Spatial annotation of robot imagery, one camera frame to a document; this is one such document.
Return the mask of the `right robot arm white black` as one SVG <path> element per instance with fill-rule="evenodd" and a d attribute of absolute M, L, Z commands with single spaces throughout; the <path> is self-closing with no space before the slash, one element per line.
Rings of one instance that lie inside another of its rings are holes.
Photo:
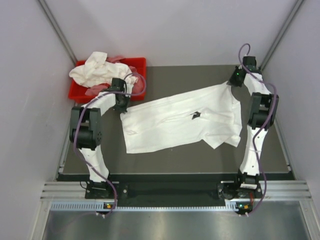
<path fill-rule="evenodd" d="M 246 86 L 250 93 L 250 108 L 247 122 L 247 142 L 243 161 L 239 167 L 233 192 L 239 198 L 260 189 L 262 173 L 260 157 L 269 128 L 274 124 L 279 97 L 272 94 L 263 82 L 262 72 L 254 56 L 246 55 L 236 67 L 228 84 Z"/>

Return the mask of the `white t shirt with print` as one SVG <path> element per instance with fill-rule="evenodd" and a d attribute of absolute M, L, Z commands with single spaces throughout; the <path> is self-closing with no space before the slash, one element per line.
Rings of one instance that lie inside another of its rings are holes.
<path fill-rule="evenodd" d="M 199 141 L 213 149 L 237 147 L 241 141 L 241 104 L 226 82 L 131 106 L 120 119 L 128 154 Z"/>

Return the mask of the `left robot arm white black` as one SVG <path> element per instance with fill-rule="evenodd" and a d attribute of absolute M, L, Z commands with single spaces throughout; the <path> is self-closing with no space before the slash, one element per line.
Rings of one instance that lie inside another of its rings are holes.
<path fill-rule="evenodd" d="M 89 170 L 86 183 L 86 199 L 114 197 L 114 187 L 109 179 L 110 171 L 103 159 L 102 115 L 109 109 L 120 113 L 127 111 L 130 92 L 125 80 L 113 78 L 111 85 L 83 106 L 71 109 L 69 139 L 74 151 L 79 154 Z"/>

